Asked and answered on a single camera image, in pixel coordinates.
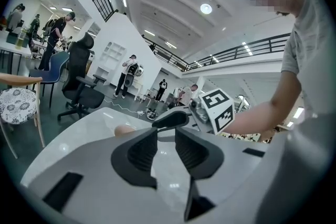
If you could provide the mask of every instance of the wooden chair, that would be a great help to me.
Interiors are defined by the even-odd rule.
[[[25,88],[10,88],[0,94],[0,125],[7,144],[15,158],[17,155],[7,137],[3,122],[9,124],[21,124],[34,118],[35,127],[41,139],[42,147],[45,147],[41,129],[39,96],[40,82],[42,78],[32,78],[0,73],[0,83],[10,86],[27,86],[37,84],[36,93]]]

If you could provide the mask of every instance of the floral cushion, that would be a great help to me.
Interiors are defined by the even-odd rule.
[[[11,88],[0,94],[1,118],[10,124],[20,124],[34,116],[36,94],[23,88]]]

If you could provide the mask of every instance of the black pants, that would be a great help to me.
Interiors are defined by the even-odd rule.
[[[119,94],[119,91],[120,91],[120,89],[121,89],[121,86],[124,84],[124,82],[125,82],[125,77],[126,77],[126,74],[124,74],[124,73],[121,73],[121,76],[120,76],[120,79],[119,79],[119,82],[118,82],[118,86],[117,86],[117,90],[115,91],[116,93],[116,95],[118,95]],[[128,90],[128,88],[124,85],[124,88],[122,89],[122,96],[125,96],[126,95],[126,93],[127,93],[127,90]]]
[[[52,51],[54,50],[56,43],[57,43],[56,38],[52,36],[48,38],[47,49],[42,56],[40,66],[38,67],[39,70],[49,71],[49,61],[51,55],[53,54]]]
[[[162,95],[164,93],[164,90],[165,89],[163,89],[163,88],[159,88],[159,91],[158,91],[158,93],[156,95],[156,98],[155,98],[157,101],[160,101],[160,99],[161,99],[161,97],[162,97]]]

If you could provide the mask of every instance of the cap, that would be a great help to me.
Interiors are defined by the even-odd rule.
[[[76,16],[74,12],[69,12],[68,15],[71,17],[72,20],[74,20],[74,18]]]

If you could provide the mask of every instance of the black office chair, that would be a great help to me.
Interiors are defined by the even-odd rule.
[[[77,113],[81,119],[83,114],[90,114],[90,112],[88,112],[89,108],[95,109],[99,107],[104,100],[104,94],[96,91],[94,87],[99,80],[105,82],[106,79],[93,75],[96,79],[92,82],[84,78],[86,64],[90,57],[90,49],[93,47],[93,44],[93,38],[88,33],[85,33],[85,36],[81,40],[73,42],[69,49],[69,75],[63,85],[62,92],[67,99],[71,100],[71,103],[66,103],[66,108],[70,106],[72,109],[58,114],[58,121],[62,116],[75,113]]]

